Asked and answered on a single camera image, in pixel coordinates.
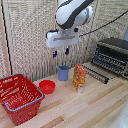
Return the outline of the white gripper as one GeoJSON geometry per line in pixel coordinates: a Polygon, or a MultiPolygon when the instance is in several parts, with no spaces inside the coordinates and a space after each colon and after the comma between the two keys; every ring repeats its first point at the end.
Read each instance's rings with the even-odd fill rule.
{"type": "MultiPolygon", "coordinates": [[[[73,29],[68,30],[51,30],[46,34],[46,46],[56,48],[61,46],[69,46],[76,44],[79,39],[79,34],[73,29]]],[[[70,48],[66,48],[65,54],[69,55],[70,48]]],[[[53,50],[53,58],[57,56],[57,50],[53,50]]]]}

